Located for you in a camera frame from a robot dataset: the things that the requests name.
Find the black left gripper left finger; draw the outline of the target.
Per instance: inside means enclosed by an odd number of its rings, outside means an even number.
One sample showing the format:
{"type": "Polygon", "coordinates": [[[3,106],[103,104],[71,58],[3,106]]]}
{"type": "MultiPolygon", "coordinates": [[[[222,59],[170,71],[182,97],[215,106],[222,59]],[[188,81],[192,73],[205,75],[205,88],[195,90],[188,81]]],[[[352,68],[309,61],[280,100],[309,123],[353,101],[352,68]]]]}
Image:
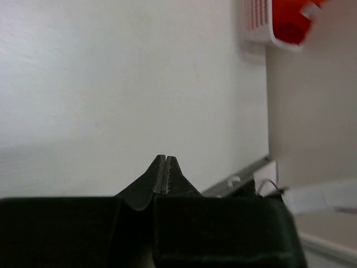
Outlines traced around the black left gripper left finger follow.
{"type": "Polygon", "coordinates": [[[133,210],[145,210],[153,196],[161,192],[165,166],[166,156],[157,155],[148,169],[115,197],[123,199],[133,210]]]}

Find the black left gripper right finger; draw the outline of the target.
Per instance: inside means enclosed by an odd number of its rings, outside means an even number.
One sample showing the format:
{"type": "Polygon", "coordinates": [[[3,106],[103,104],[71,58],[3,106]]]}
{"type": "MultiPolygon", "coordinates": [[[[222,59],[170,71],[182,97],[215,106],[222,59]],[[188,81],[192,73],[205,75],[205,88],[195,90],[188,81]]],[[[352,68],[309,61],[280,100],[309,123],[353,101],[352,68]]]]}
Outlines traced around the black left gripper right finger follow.
{"type": "Polygon", "coordinates": [[[176,157],[168,156],[165,163],[165,195],[200,197],[201,193],[185,178],[176,157]]]}

